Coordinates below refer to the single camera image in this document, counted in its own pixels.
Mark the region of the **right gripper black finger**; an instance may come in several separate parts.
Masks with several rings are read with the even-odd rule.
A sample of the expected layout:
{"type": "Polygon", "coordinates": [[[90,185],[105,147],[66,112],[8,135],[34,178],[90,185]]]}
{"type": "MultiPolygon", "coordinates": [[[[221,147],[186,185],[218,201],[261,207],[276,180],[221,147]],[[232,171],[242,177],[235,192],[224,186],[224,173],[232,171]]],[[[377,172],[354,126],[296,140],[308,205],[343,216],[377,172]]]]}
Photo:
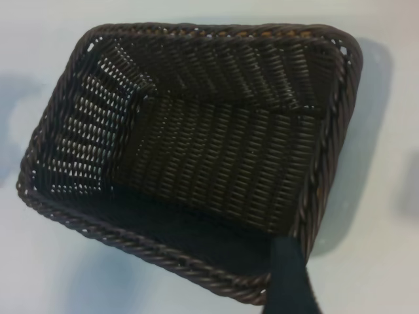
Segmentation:
{"type": "Polygon", "coordinates": [[[297,241],[277,237],[271,249],[271,278],[264,313],[314,313],[315,298],[297,241]]]}

